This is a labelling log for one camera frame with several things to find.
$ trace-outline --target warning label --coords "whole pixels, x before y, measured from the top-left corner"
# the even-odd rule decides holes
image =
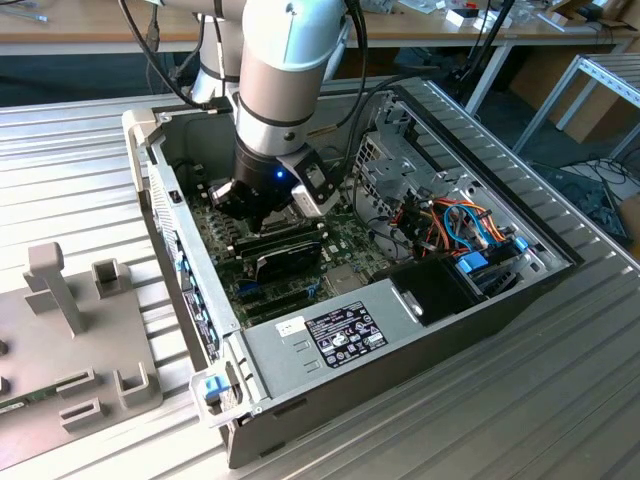
[[[338,368],[387,344],[362,302],[305,322],[325,363]]]

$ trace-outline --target metal frame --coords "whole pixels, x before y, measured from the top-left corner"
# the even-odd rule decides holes
[[[558,129],[562,130],[569,123],[598,84],[604,85],[637,108],[640,108],[640,54],[578,55],[573,59],[513,146],[515,153],[519,153],[533,134],[542,126],[556,102],[571,86],[579,72],[586,73],[591,77],[591,80],[589,80],[587,86],[578,94],[573,104],[560,119],[557,124]],[[640,126],[636,126],[622,143],[611,152],[611,158],[616,158],[638,133],[640,133]]]

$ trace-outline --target blue connector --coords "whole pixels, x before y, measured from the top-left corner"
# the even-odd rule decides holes
[[[471,252],[458,257],[458,265],[464,273],[471,273],[488,264],[489,262],[487,262],[487,259],[484,258],[480,252]]]
[[[204,380],[204,399],[210,401],[215,399],[222,392],[231,388],[229,379],[225,375],[213,375]]]
[[[527,248],[529,248],[529,242],[527,242],[522,237],[516,237],[514,243],[516,244],[516,247],[518,247],[518,250],[520,250],[521,252],[524,252]]]

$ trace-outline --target circuit board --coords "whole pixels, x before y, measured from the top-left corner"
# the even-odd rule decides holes
[[[366,285],[392,264],[394,252],[382,252],[346,205],[317,221],[322,228],[319,261],[299,274],[265,284],[255,280],[252,262],[237,258],[230,247],[239,239],[259,238],[244,221],[215,210],[206,199],[192,198],[191,213],[234,313],[247,328]],[[308,222],[291,205],[267,218],[275,229]]]

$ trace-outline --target aluminum workbench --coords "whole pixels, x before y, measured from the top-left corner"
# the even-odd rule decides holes
[[[404,86],[585,265],[497,336],[236,471],[218,432],[198,425],[186,391],[190,361],[120,126],[124,110],[175,100],[0,110],[0,288],[21,285],[18,254],[34,241],[60,243],[65,274],[98,258],[126,262],[165,395],[158,409],[0,478],[637,478],[640,267],[436,86]],[[423,143],[433,157],[445,153]]]

